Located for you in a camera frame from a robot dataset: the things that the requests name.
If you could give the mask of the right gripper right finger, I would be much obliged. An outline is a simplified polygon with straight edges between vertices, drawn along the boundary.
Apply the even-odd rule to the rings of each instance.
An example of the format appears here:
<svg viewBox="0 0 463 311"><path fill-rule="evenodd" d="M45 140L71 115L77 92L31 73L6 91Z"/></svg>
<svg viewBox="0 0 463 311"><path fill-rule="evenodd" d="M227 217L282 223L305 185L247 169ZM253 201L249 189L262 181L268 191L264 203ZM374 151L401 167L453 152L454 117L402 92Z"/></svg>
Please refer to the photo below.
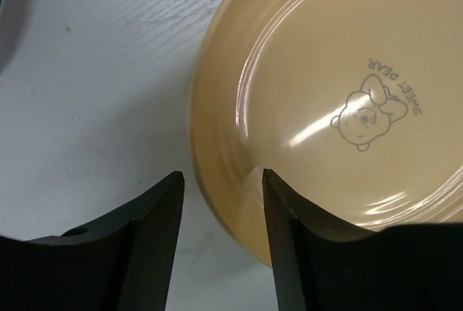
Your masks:
<svg viewBox="0 0 463 311"><path fill-rule="evenodd" d="M460 310L462 225L379 232L305 199L270 169L262 179L280 310Z"/></svg>

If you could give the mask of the patterned rim plate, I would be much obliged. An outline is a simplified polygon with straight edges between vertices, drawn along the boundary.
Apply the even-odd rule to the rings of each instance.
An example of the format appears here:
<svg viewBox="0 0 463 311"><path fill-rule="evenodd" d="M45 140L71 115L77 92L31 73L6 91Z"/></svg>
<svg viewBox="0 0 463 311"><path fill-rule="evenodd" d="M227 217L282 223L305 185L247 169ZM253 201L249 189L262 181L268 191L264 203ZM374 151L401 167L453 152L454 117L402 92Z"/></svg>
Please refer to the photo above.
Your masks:
<svg viewBox="0 0 463 311"><path fill-rule="evenodd" d="M27 26L30 0L3 0L1 8L1 71L12 60Z"/></svg>

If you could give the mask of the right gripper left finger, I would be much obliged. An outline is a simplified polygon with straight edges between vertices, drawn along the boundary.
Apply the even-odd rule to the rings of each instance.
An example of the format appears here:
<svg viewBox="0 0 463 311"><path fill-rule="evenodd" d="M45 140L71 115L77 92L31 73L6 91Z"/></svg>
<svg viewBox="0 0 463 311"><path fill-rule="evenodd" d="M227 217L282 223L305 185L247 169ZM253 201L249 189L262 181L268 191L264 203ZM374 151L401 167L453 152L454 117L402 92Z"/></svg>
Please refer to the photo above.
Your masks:
<svg viewBox="0 0 463 311"><path fill-rule="evenodd" d="M164 310L184 202L170 173L59 236L1 238L3 310Z"/></svg>

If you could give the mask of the orange plate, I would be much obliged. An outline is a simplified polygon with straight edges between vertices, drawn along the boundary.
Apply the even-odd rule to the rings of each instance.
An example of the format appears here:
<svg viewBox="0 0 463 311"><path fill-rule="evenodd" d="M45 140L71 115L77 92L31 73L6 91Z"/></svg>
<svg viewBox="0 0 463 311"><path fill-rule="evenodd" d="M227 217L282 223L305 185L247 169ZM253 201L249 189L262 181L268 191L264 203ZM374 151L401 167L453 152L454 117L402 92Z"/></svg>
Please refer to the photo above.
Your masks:
<svg viewBox="0 0 463 311"><path fill-rule="evenodd" d="M190 103L207 204L265 264L266 169L369 230L462 220L462 0L223 0Z"/></svg>

